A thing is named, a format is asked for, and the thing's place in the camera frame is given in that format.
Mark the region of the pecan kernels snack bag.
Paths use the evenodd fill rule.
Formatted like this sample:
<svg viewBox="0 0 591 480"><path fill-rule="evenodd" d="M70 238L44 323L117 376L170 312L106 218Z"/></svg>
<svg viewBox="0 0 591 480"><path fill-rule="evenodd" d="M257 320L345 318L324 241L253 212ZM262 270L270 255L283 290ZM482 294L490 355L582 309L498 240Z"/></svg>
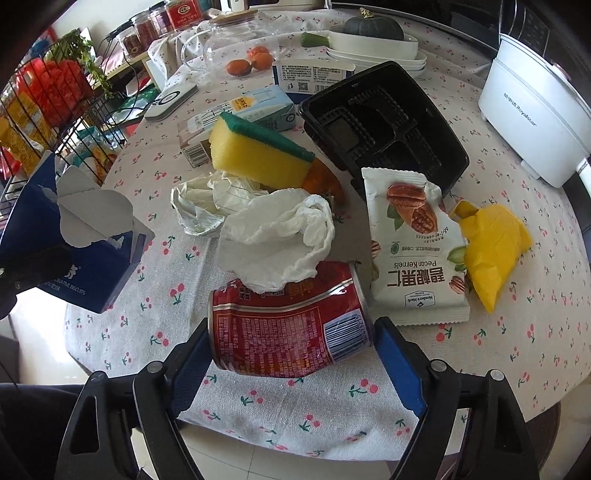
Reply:
<svg viewBox="0 0 591 480"><path fill-rule="evenodd" d="M467 241L421 173L363 168L370 225L370 313L397 326L469 320Z"/></svg>

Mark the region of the crushed red drink can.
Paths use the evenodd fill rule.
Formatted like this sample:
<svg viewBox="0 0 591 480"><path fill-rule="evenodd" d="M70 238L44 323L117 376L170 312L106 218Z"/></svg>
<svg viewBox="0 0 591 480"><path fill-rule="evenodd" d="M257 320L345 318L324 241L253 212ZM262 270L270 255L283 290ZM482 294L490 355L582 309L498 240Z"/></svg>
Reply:
<svg viewBox="0 0 591 480"><path fill-rule="evenodd" d="M270 378L308 376L373 340L356 264L336 261L277 292L256 293L238 279L211 291L208 332L218 368Z"/></svg>

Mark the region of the yellow plastic bag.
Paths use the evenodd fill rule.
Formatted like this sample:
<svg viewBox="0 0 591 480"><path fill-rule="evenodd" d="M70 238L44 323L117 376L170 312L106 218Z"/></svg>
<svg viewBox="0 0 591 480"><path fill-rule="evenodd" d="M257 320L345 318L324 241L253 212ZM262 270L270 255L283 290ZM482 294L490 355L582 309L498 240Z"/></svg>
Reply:
<svg viewBox="0 0 591 480"><path fill-rule="evenodd" d="M500 204L476 207L461 200L452 210L468 241L465 264L472 285L488 313L495 310L502 288L517 261L533 245L525 224Z"/></svg>

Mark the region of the dark blue biscuit box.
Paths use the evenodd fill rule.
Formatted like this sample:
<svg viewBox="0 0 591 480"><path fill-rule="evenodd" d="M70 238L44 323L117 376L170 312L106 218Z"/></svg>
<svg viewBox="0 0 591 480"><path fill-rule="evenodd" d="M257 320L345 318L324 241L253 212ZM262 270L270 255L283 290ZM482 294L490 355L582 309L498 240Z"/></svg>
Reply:
<svg viewBox="0 0 591 480"><path fill-rule="evenodd" d="M55 155L45 152L2 231L2 316L31 288L106 311L153 238L124 195L99 188L75 166L57 176Z"/></svg>

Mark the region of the clear plastic wrap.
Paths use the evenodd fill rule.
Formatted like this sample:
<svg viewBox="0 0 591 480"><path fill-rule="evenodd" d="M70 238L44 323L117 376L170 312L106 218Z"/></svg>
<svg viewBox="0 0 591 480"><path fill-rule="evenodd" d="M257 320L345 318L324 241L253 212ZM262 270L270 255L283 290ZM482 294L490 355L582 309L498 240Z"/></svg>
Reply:
<svg viewBox="0 0 591 480"><path fill-rule="evenodd" d="M186 234L215 236L226 217L268 193L257 182L215 171L174 187L170 203Z"/></svg>

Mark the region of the white tissue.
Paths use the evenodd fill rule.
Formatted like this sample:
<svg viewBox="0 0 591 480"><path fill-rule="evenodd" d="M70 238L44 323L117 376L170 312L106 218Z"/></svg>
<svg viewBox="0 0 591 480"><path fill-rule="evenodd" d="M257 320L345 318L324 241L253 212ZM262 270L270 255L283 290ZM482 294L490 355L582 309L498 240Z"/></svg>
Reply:
<svg viewBox="0 0 591 480"><path fill-rule="evenodd" d="M226 217L217 264L256 293L277 292L314 278L334 238L328 200L302 189L281 189Z"/></svg>

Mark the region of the orange peel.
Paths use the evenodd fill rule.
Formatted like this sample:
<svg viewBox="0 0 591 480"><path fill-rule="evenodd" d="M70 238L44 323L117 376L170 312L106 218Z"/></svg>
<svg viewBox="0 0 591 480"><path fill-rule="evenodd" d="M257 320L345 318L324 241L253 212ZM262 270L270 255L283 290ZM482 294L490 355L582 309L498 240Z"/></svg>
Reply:
<svg viewBox="0 0 591 480"><path fill-rule="evenodd" d="M310 194L332 197L334 202L339 205L346 203L346 195L341 182L332 173L332 170L318 158L311 162L311 167L301 183L301 188Z"/></svg>

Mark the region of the yellow green sponge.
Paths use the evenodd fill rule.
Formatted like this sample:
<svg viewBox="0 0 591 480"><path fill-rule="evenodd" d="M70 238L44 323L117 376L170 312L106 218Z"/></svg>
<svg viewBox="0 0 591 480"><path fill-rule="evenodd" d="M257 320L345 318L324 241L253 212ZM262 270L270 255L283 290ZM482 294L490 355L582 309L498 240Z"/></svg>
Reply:
<svg viewBox="0 0 591 480"><path fill-rule="evenodd" d="M209 136L216 170L273 189L300 188L315 154L276 131L222 112Z"/></svg>

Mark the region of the black plastic food tray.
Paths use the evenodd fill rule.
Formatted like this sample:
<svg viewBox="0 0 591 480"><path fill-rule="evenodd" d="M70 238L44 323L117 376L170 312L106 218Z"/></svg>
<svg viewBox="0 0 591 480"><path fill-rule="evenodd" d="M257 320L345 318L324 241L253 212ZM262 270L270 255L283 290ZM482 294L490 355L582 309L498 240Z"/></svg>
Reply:
<svg viewBox="0 0 591 480"><path fill-rule="evenodd" d="M365 167L415 171L448 194L470 165L446 118L398 63L387 61L305 99L304 131L365 195Z"/></svg>

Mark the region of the light blue milk carton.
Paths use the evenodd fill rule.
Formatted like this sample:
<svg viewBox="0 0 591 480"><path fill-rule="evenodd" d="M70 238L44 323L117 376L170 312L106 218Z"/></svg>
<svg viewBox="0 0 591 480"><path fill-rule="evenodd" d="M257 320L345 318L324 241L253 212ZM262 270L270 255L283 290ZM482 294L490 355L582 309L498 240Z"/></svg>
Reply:
<svg viewBox="0 0 591 480"><path fill-rule="evenodd" d="M296 125L296 105L280 86L252 90L221 102L177 125L180 151L192 168L198 168L211 159L208 139L222 112L276 132L293 129Z"/></svg>

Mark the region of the white blue carton box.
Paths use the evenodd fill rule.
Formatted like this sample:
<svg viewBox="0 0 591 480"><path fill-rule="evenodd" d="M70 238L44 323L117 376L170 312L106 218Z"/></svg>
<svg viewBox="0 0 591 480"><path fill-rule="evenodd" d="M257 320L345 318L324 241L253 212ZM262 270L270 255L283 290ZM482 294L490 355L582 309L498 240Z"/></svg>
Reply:
<svg viewBox="0 0 591 480"><path fill-rule="evenodd" d="M356 65L323 59L288 59L273 63L273 81L288 96L308 97L355 73Z"/></svg>

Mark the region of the stacked white plates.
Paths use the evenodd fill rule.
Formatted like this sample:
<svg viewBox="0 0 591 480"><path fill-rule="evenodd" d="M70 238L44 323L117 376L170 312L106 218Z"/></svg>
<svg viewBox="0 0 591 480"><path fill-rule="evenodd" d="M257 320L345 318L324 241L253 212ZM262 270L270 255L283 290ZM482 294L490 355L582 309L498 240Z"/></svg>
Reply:
<svg viewBox="0 0 591 480"><path fill-rule="evenodd" d="M327 49L327 54L334 60L353 63L356 66L356 72L389 62L387 58L348 54L331 48ZM412 78L418 78L426 72L427 60L426 53L419 50L415 59L392 59L392 62L401 66Z"/></svg>

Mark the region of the orange tangerine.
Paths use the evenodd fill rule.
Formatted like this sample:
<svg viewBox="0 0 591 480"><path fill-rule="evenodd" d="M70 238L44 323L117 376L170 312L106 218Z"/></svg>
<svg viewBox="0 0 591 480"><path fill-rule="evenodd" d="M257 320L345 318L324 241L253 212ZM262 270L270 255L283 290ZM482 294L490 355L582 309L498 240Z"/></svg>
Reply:
<svg viewBox="0 0 591 480"><path fill-rule="evenodd" d="M269 50L266 48L266 46L259 45L259 46L249 48L249 50L247 50L247 55L249 55L249 57L253 57L253 56L256 56L257 54L262 54L262 53L267 53L267 52L269 52Z"/></svg>
<svg viewBox="0 0 591 480"><path fill-rule="evenodd" d="M225 65L225 71L232 77L243 77L252 72L252 64L245 59L231 60Z"/></svg>
<svg viewBox="0 0 591 480"><path fill-rule="evenodd" d="M252 56L250 59L250 65L252 65L252 69L256 71L266 71L270 70L273 66L273 55L269 52L259 52Z"/></svg>

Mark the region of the white oval bowl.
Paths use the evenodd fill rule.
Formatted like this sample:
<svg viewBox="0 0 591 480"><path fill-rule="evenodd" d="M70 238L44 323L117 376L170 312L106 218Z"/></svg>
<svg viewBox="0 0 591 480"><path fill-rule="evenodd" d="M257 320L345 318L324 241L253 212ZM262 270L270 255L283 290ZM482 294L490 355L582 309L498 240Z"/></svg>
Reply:
<svg viewBox="0 0 591 480"><path fill-rule="evenodd" d="M391 40L329 30L328 39L332 50L366 57L412 60L419 50L418 40L408 34L402 40Z"/></svg>

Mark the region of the spice glass jar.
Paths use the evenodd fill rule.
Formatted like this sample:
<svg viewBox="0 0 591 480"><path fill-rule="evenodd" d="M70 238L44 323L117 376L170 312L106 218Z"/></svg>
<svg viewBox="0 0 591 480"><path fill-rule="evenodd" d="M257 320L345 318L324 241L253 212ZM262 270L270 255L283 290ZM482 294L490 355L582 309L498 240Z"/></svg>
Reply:
<svg viewBox="0 0 591 480"><path fill-rule="evenodd" d="M158 32L150 18L148 11L142 11L131 18L131 22L137 32L139 41L144 50L158 39Z"/></svg>

